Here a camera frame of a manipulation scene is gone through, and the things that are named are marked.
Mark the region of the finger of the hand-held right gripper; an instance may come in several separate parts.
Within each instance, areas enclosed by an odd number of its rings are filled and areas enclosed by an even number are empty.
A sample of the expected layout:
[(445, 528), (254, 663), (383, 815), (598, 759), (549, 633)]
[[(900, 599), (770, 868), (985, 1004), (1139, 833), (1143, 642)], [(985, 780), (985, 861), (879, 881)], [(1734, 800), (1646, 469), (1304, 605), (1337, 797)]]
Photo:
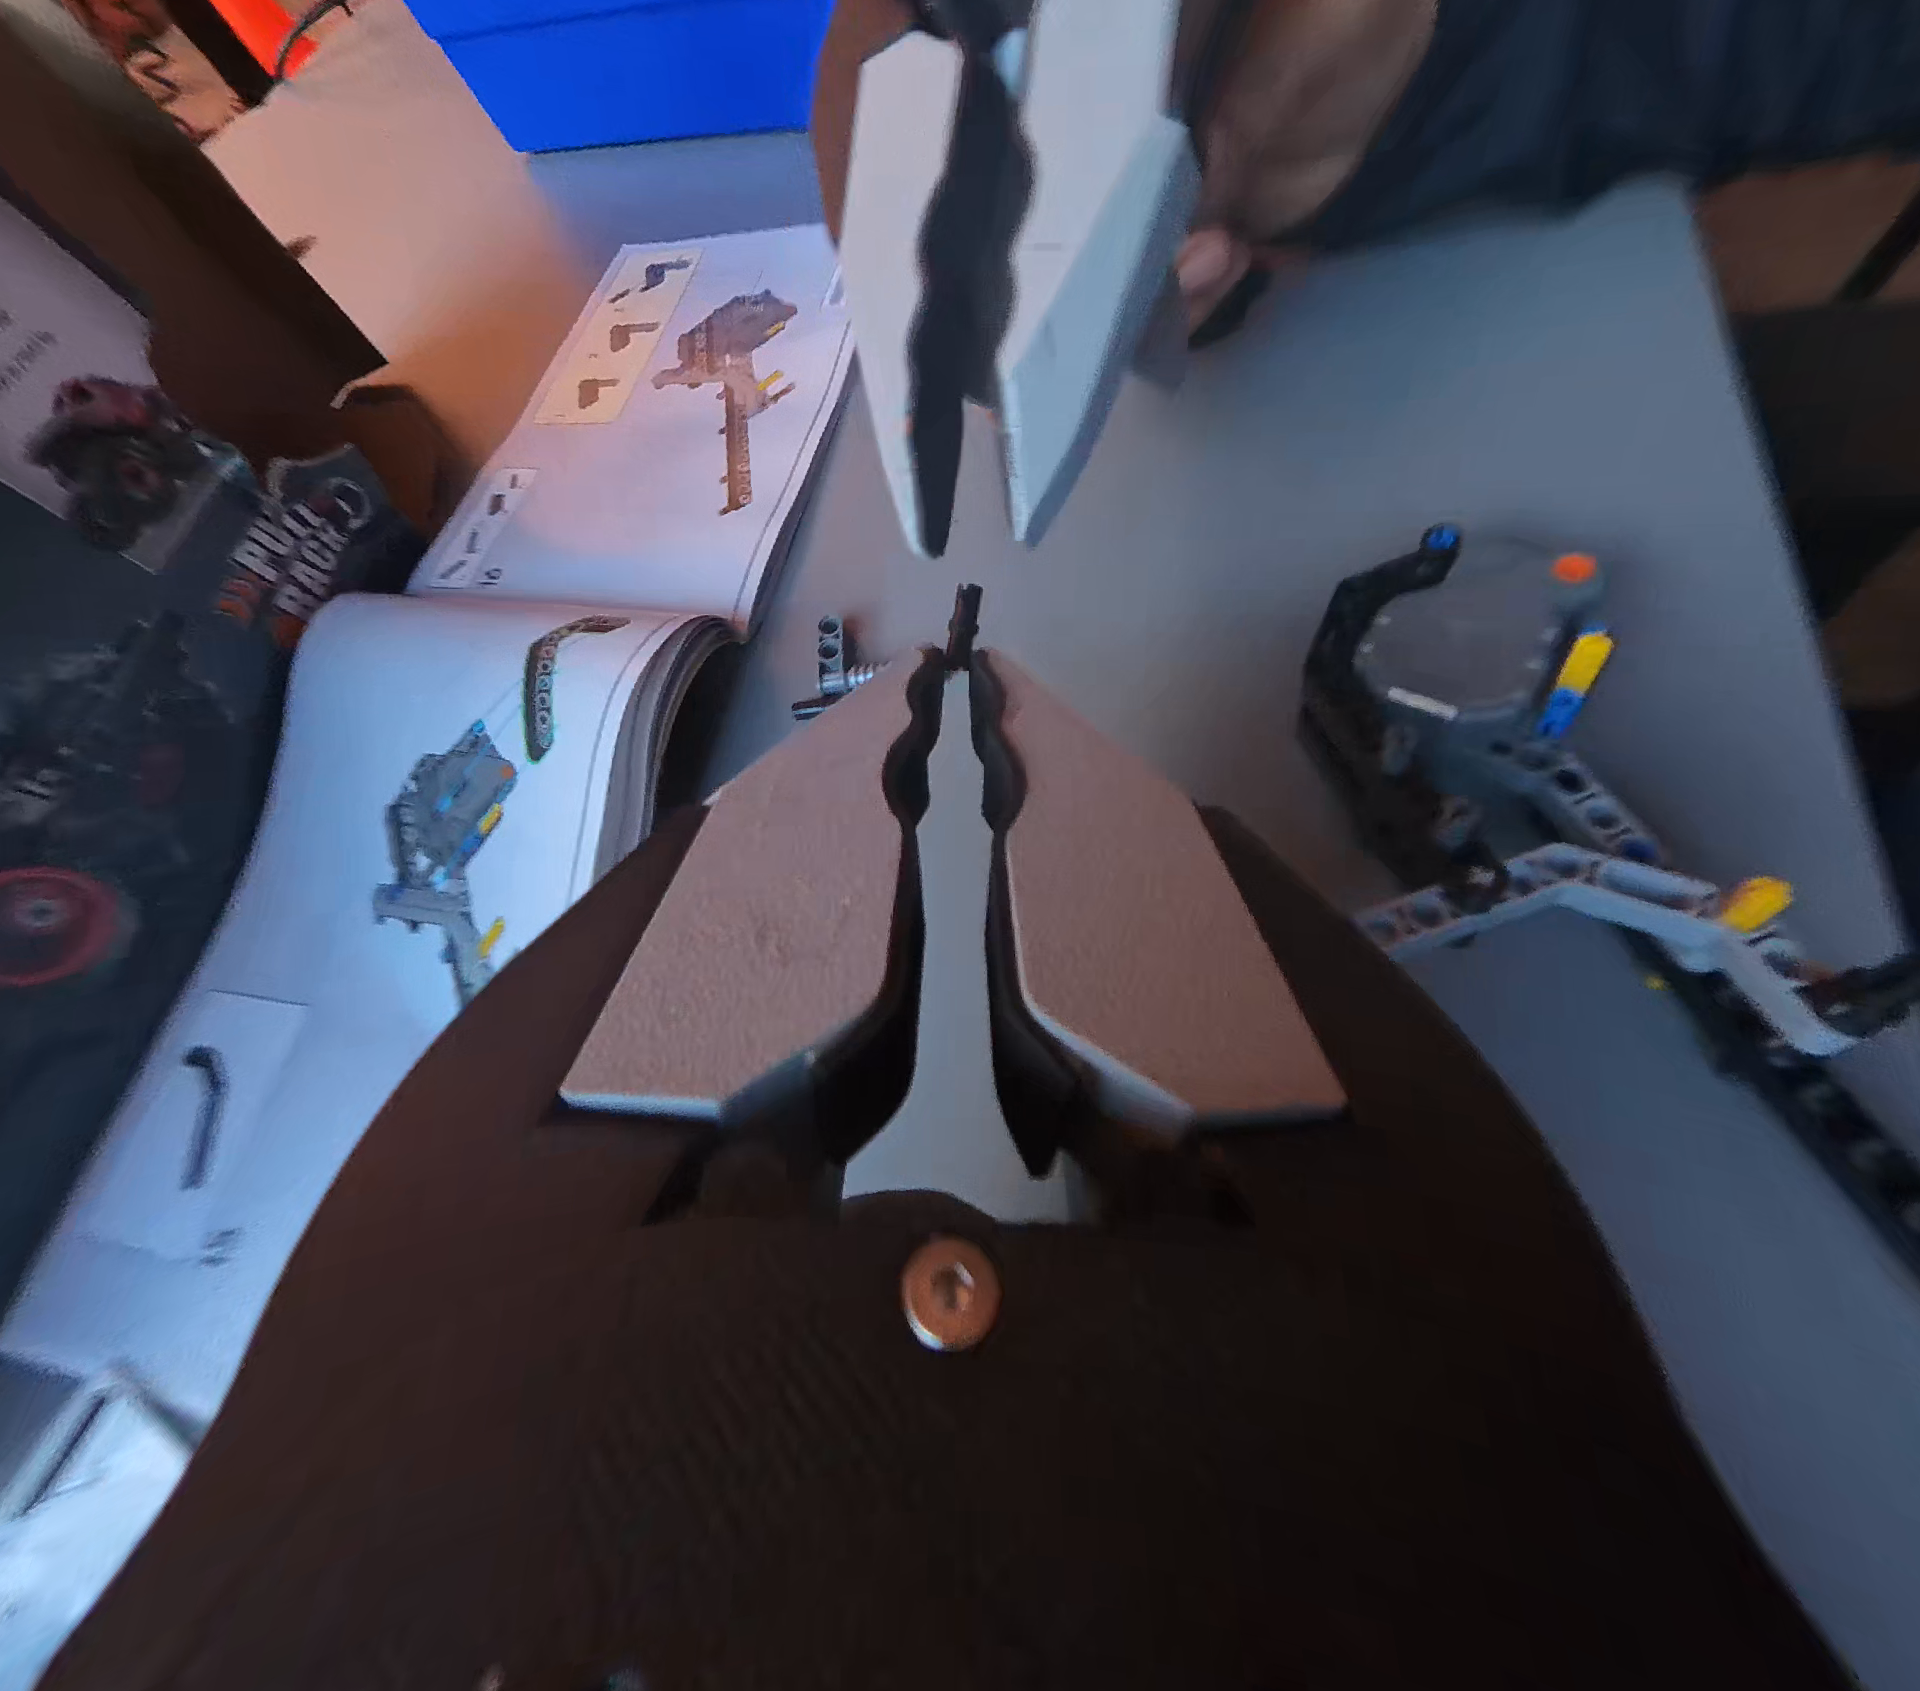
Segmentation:
[(1036, 0), (1017, 145), (1028, 198), (993, 381), (1006, 514), (1036, 546), (1070, 497), (1198, 201), (1173, 110), (1183, 0)]
[(1030, 201), (1020, 98), (990, 53), (908, 32), (863, 65), (838, 262), (880, 469), (921, 560), (947, 554), (969, 411), (1000, 411)]

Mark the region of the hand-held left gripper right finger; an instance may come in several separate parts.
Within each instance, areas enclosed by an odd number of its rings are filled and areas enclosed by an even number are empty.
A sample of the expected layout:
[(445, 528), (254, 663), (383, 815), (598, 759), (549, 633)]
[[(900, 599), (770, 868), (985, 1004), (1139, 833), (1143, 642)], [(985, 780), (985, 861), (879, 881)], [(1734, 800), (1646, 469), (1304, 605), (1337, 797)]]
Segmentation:
[(975, 654), (971, 716), (993, 1074), (1022, 1164), (1345, 1118), (1195, 800), (1006, 654)]

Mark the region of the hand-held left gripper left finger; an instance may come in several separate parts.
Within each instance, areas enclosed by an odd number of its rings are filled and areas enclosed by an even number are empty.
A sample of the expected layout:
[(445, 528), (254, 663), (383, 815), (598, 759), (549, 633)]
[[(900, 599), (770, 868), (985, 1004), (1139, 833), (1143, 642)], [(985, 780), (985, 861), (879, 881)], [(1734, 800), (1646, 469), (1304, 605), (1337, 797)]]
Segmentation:
[(706, 807), (558, 1090), (681, 1135), (637, 1203), (838, 1203), (900, 1118), (945, 690), (943, 649), (900, 657)]

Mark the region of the partly built lego model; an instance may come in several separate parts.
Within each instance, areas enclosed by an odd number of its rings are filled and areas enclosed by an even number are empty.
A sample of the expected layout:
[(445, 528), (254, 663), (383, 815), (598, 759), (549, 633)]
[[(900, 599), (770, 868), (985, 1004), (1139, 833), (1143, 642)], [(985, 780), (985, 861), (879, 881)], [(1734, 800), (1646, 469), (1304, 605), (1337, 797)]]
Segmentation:
[(1573, 747), (1614, 659), (1601, 560), (1437, 525), (1332, 590), (1304, 659), (1300, 739), (1399, 896), (1356, 916), (1391, 960), (1549, 916), (1614, 930), (1738, 1079), (1917, 1273), (1917, 1164), (1836, 1074), (1915, 1016), (1915, 952), (1829, 968), (1796, 891), (1678, 869)]

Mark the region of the open lego instruction booklet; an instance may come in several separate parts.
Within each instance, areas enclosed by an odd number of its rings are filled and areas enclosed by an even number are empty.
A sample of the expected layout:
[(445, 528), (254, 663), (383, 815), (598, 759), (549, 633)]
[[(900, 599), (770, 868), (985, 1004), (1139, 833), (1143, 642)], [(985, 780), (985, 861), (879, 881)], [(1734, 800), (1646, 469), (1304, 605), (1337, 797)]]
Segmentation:
[(404, 594), (306, 627), (249, 868), (5, 1321), (5, 1557), (142, 1535), (375, 1115), (650, 835), (851, 359), (826, 226), (627, 244)]

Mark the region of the dark printed lego set box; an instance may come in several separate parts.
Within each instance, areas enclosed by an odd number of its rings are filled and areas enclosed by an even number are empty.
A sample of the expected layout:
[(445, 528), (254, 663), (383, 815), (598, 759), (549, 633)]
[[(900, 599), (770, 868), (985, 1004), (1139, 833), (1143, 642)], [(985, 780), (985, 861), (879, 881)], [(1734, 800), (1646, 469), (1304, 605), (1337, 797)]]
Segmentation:
[(157, 383), (145, 312), (3, 207), (3, 1300), (249, 859), (295, 643), (421, 532), (352, 445), (254, 466)]

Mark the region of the person's right hand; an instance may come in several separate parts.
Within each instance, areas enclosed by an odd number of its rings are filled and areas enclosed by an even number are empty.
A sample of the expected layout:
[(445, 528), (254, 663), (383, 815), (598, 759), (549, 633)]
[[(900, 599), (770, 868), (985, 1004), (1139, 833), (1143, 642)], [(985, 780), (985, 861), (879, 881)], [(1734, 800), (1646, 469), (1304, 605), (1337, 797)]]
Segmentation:
[(1254, 275), (1355, 179), (1416, 81), (1439, 0), (1255, 0), (1199, 139), (1203, 183), (1173, 264), (1190, 345), (1226, 330)]

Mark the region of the grey connector with threaded axle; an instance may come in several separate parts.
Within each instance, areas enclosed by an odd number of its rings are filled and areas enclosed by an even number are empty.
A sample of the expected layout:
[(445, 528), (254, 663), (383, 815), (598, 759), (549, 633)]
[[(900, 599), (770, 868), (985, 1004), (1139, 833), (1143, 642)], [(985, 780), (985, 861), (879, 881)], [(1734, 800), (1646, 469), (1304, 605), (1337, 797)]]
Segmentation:
[(816, 679), (812, 694), (791, 704), (796, 723), (822, 719), (835, 702), (873, 684), (895, 663), (891, 657), (865, 657), (843, 615), (822, 615), (815, 639)]

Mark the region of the brown cardboard box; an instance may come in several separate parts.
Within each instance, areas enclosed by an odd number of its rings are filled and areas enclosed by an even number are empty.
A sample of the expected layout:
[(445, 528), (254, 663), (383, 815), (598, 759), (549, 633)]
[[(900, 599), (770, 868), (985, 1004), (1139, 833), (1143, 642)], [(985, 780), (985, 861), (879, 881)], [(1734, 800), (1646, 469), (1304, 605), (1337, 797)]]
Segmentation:
[(258, 469), (352, 445), (440, 532), (460, 469), (431, 411), (57, 0), (3, 0), (3, 170), (145, 312), (157, 381), (205, 431)]

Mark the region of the person's dark trouser leg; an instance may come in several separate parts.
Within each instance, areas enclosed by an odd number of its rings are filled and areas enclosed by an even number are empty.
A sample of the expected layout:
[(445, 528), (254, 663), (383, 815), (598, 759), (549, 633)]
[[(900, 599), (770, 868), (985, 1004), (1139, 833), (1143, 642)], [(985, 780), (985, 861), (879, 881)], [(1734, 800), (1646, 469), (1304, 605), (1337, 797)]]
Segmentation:
[(1738, 352), (1840, 711), (1867, 767), (1913, 767), (1917, 303), (1746, 314)]

